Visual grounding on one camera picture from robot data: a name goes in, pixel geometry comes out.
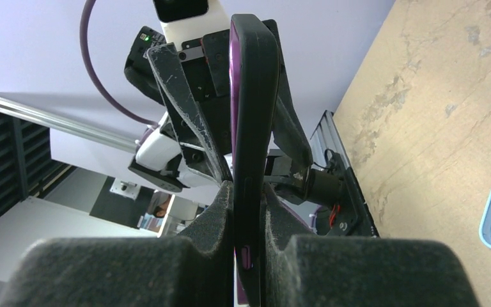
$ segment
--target white wall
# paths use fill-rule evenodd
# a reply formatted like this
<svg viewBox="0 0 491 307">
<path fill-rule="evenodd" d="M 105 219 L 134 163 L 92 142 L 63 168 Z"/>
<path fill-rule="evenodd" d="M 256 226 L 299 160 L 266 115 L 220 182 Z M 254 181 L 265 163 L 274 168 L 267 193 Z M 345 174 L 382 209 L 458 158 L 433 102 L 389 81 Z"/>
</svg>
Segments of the white wall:
<svg viewBox="0 0 491 307">
<path fill-rule="evenodd" d="M 196 217 L 196 211 L 200 205 L 198 202 L 176 196 L 168 213 L 174 219 L 191 221 Z"/>
<path fill-rule="evenodd" d="M 394 0 L 221 0 L 229 15 L 275 19 L 295 108 L 307 134 L 335 110 Z M 0 0 L 0 95 L 136 137 L 141 124 L 98 94 L 82 64 L 79 20 L 84 0 Z M 123 76 L 141 26 L 160 30 L 152 0 L 97 1 L 90 22 L 95 70 L 115 98 L 158 120 L 162 107 Z"/>
<path fill-rule="evenodd" d="M 40 239 L 149 235 L 153 234 L 97 219 L 80 210 L 29 198 L 0 217 L 0 281 L 10 279 L 21 256 Z"/>
</svg>

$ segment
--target red component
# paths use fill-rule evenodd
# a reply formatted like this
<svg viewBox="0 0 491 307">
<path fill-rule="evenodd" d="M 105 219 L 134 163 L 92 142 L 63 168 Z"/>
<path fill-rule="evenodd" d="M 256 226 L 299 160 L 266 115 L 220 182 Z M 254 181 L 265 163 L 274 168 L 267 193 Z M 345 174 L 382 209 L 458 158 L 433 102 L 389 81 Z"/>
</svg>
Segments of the red component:
<svg viewBox="0 0 491 307">
<path fill-rule="evenodd" d="M 341 210 L 341 206 L 334 204 L 334 207 L 332 208 L 332 212 L 331 212 L 330 219 L 329 219 L 331 228 L 334 226 L 334 220 L 336 219 L 336 216 L 338 215 L 340 210 Z"/>
</svg>

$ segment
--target wooden surface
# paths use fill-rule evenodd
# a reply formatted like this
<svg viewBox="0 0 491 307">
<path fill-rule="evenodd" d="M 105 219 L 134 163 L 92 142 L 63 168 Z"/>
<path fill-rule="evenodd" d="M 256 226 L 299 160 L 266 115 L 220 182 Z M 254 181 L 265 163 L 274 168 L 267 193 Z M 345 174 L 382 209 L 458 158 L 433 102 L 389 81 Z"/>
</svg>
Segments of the wooden surface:
<svg viewBox="0 0 491 307">
<path fill-rule="evenodd" d="M 445 242 L 491 306 L 491 1 L 396 0 L 334 121 L 381 235 Z"/>
</svg>

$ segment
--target purple cable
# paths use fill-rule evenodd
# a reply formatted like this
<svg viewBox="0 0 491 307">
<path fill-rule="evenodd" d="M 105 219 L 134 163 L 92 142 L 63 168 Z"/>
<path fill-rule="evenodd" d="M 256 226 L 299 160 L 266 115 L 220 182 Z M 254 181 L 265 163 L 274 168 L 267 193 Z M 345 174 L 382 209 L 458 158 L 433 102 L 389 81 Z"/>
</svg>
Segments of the purple cable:
<svg viewBox="0 0 491 307">
<path fill-rule="evenodd" d="M 147 125 L 157 125 L 157 122 L 142 118 L 122 106 L 114 99 L 114 97 L 112 97 L 112 95 L 110 95 L 110 93 L 108 93 L 108 91 L 100 82 L 100 79 L 97 77 L 97 73 L 95 72 L 95 69 L 93 68 L 93 64 L 91 62 L 90 48 L 88 45 L 88 26 L 90 23 L 91 11 L 93 11 L 95 1 L 96 0 L 86 1 L 86 4 L 84 5 L 84 10 L 82 12 L 82 17 L 80 19 L 80 50 L 82 52 L 82 59 L 84 60 L 84 66 L 86 67 L 88 75 L 93 85 L 95 85 L 95 87 L 97 88 L 98 92 L 119 112 L 137 122 L 145 123 Z"/>
<path fill-rule="evenodd" d="M 157 129 L 157 127 L 159 127 L 159 125 L 157 125 L 157 126 L 149 126 L 144 131 L 144 134 L 142 134 L 142 137 L 140 138 L 140 140 L 138 140 L 138 144 L 136 145 L 136 152 L 138 152 L 138 150 L 140 149 L 140 146 L 142 146 L 146 142 L 146 140 L 148 139 L 148 137 L 151 136 L 151 134 L 155 131 L 155 129 Z"/>
</svg>

